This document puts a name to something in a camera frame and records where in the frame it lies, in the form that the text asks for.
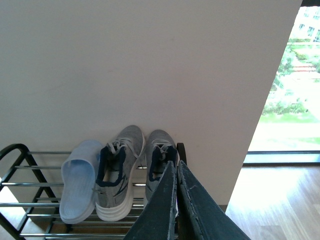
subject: tree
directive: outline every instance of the tree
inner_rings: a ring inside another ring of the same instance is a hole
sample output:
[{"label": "tree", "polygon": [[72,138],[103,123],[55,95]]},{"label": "tree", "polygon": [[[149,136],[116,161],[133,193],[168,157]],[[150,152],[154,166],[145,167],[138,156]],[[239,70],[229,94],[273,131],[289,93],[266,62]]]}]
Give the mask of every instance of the tree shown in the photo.
[{"label": "tree", "polygon": [[294,72],[293,61],[296,58],[296,53],[292,50],[292,45],[288,44],[285,47],[281,63],[279,65],[278,71],[276,72],[275,78],[279,78],[285,75],[292,74]]}]

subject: bush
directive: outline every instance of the bush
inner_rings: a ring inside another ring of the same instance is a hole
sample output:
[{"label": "bush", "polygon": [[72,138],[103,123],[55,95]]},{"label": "bush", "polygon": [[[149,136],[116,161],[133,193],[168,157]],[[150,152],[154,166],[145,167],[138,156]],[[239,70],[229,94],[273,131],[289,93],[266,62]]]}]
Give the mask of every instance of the bush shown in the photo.
[{"label": "bush", "polygon": [[262,115],[267,114],[300,114],[305,113],[307,109],[305,108],[302,101],[300,101],[299,98],[297,98],[296,102],[290,103],[284,100],[274,102],[270,101],[267,102],[263,108]]},{"label": "bush", "polygon": [[289,43],[309,43],[311,41],[310,38],[290,38]]},{"label": "bush", "polygon": [[296,57],[298,58],[299,61],[305,61],[308,60],[308,55],[303,54],[303,53],[299,53],[299,52],[295,52]]}]

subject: shoelace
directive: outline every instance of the shoelace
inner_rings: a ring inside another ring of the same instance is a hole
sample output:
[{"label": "shoelace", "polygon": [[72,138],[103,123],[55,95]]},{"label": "shoelace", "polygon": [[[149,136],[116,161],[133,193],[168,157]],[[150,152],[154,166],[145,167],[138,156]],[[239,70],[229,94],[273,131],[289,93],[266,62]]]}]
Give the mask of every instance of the shoelace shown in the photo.
[{"label": "shoelace", "polygon": [[122,137],[122,138],[117,138],[116,140],[112,141],[112,142],[108,142],[106,144],[107,146],[109,146],[112,154],[117,155],[120,151],[120,148],[122,148],[123,146],[125,147],[129,147],[130,150],[132,151],[133,155],[138,158],[139,156],[135,153],[135,149],[132,146],[132,141],[130,138],[127,137]]},{"label": "shoelace", "polygon": [[168,147],[172,146],[172,144],[168,140],[161,139],[161,138],[157,138],[153,140],[151,144],[153,145],[153,147],[160,149],[160,153],[162,154],[162,159],[160,160],[161,161],[165,160]]}]

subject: navy blue lining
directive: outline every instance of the navy blue lining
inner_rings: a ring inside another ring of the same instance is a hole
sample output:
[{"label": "navy blue lining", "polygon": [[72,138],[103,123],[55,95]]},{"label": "navy blue lining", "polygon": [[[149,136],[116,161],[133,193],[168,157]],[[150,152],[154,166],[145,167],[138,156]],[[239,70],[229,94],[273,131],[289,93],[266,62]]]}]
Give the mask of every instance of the navy blue lining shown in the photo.
[{"label": "navy blue lining", "polygon": [[[162,158],[162,153],[160,152],[160,149],[158,147],[156,147],[152,153],[152,162],[151,162],[150,171],[149,171],[149,181],[151,181],[151,182],[160,180],[159,176],[154,178],[153,173],[154,173],[155,167],[157,166],[157,164],[161,158]],[[168,161],[172,161],[174,167],[176,167],[176,160],[177,160],[177,150],[174,149],[173,146],[169,146],[166,150],[164,161],[166,163]]]},{"label": "navy blue lining", "polygon": [[119,158],[119,175],[118,178],[115,182],[110,182],[110,181],[103,181],[104,176],[105,176],[105,169],[108,167],[108,159],[110,156],[112,156],[112,152],[109,150],[109,148],[106,146],[104,147],[101,152],[100,152],[100,163],[99,163],[99,170],[98,170],[98,176],[96,178],[96,183],[100,187],[115,187],[119,185],[123,178],[123,169],[124,169],[124,162],[126,160],[126,151],[125,147],[121,147],[119,153],[116,158]]}]

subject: green grass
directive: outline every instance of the green grass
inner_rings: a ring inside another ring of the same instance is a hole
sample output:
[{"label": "green grass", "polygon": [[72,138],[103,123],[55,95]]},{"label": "green grass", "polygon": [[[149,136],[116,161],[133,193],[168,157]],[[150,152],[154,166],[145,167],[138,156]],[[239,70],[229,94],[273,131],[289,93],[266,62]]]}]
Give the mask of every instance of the green grass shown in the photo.
[{"label": "green grass", "polygon": [[315,116],[310,112],[304,113],[285,113],[277,115],[275,113],[262,115],[260,117],[259,123],[265,124],[311,124],[311,123],[320,123]]},{"label": "green grass", "polygon": [[320,137],[289,138],[289,140],[297,140],[299,142],[304,142],[304,143],[308,143],[308,144],[320,145]]}]

